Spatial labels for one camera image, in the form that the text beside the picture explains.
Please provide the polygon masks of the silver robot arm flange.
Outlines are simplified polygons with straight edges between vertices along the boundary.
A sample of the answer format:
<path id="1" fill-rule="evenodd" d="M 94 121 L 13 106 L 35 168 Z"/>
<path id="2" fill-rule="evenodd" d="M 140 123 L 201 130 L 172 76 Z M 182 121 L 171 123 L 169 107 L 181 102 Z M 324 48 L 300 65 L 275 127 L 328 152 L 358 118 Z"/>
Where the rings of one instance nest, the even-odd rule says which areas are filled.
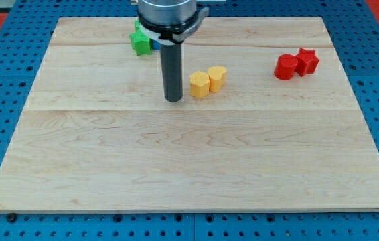
<path id="1" fill-rule="evenodd" d="M 131 0 L 137 7 L 140 30 L 162 45 L 181 44 L 209 15 L 209 5 L 226 0 Z"/>

